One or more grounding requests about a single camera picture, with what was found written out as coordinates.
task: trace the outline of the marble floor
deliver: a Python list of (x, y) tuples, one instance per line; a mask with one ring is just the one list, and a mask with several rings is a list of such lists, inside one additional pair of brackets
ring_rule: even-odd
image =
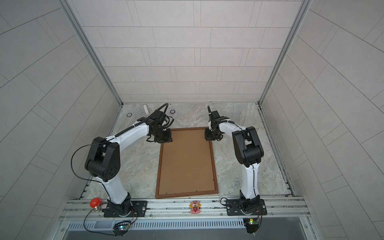
[[(147, 104), (149, 112), (153, 112), (162, 104)], [(227, 116), (241, 126), (253, 126), (257, 129), (264, 149), (258, 172), (258, 189), (260, 195), (287, 194), (286, 185), (272, 151), (264, 125), (255, 103), (172, 103), (169, 105), (167, 115), (175, 121), (171, 128), (206, 127), (208, 123), (208, 110), (217, 110), (221, 116)], [(134, 124), (136, 119), (146, 116), (143, 104), (125, 104), (117, 119), (113, 133)], [(154, 198), (159, 166), (160, 144), (146, 142), (143, 137), (121, 153), (120, 178), (125, 189), (132, 198)], [(242, 184), (241, 165), (235, 157), (233, 141), (224, 135), (223, 139), (213, 141), (214, 158), (217, 174), (219, 193), (221, 197), (238, 196)], [(107, 198), (104, 188), (92, 182), (84, 192), (85, 199), (99, 197)]]

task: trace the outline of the toy figurine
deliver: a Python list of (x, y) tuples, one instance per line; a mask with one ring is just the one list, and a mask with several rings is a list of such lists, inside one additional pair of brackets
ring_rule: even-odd
[(192, 214), (199, 214), (199, 213), (201, 213), (201, 211), (200, 211), (201, 204), (200, 204), (199, 201), (193, 201), (193, 202), (191, 202), (191, 204), (189, 205), (189, 207), (192, 208), (192, 209), (191, 209), (191, 213), (192, 213)]

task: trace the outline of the tiled wall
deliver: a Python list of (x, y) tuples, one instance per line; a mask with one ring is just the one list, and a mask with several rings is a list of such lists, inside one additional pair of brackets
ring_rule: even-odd
[(383, 16), (314, 0), (262, 104), (322, 239), (384, 237)]
[(118, 109), (56, 0), (1, 1), (0, 239), (48, 234)]
[(301, 4), (68, 2), (123, 102), (258, 101)]

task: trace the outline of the brown board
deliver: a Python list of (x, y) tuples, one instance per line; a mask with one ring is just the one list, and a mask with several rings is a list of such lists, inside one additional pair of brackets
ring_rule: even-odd
[(156, 198), (217, 194), (212, 142), (205, 127), (171, 129), (173, 142), (161, 144)]

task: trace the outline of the black mounting plate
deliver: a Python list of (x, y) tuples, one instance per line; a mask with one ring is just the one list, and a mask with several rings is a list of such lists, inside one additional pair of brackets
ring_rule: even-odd
[[(227, 207), (227, 214), (228, 216), (248, 216), (248, 214), (244, 214), (241, 211), (241, 205), (239, 199), (227, 199), (226, 205), (229, 206), (229, 209)], [(263, 208), (265, 206), (265, 202), (263, 199), (260, 199), (260, 204), (256, 206), (258, 210), (262, 213), (262, 215), (267, 215), (266, 208)], [(258, 211), (254, 211), (251, 215), (259, 215)]]
[[(144, 217), (145, 216), (145, 212), (147, 210), (147, 201), (131, 201), (132, 203), (132, 206), (136, 209), (137, 211), (137, 217)], [(105, 212), (104, 213), (104, 217), (120, 217), (116, 214), (112, 214), (112, 213), (109, 213), (109, 212)], [(128, 215), (126, 215), (125, 217), (132, 217), (132, 211), (130, 211), (128, 213)]]

